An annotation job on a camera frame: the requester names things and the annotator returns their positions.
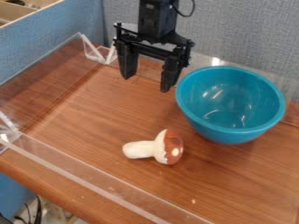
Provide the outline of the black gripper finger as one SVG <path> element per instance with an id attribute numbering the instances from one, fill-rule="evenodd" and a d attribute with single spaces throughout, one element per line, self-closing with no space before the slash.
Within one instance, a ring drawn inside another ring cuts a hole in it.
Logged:
<path id="1" fill-rule="evenodd" d="M 136 74 L 138 53 L 124 41 L 116 42 L 116 53 L 120 73 L 126 80 Z"/>
<path id="2" fill-rule="evenodd" d="M 166 93 L 172 86 L 176 84 L 180 73 L 182 70 L 182 63 L 178 58 L 169 56 L 164 60 L 162 72 L 161 72 L 161 85 L 160 90 L 162 93 Z"/>

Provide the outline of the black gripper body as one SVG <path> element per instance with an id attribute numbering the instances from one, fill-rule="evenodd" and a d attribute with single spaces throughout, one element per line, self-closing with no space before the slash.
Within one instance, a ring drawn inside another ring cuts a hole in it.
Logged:
<path id="1" fill-rule="evenodd" d="M 186 67 L 190 59 L 190 49 L 194 43 L 176 32 L 177 17 L 188 18 L 194 11 L 194 1 L 190 1 L 190 12 L 182 14 L 178 10 L 180 0 L 140 0 L 137 23 L 114 23 L 117 41 L 130 44 L 138 55 L 142 54 L 158 60 L 174 56 Z"/>

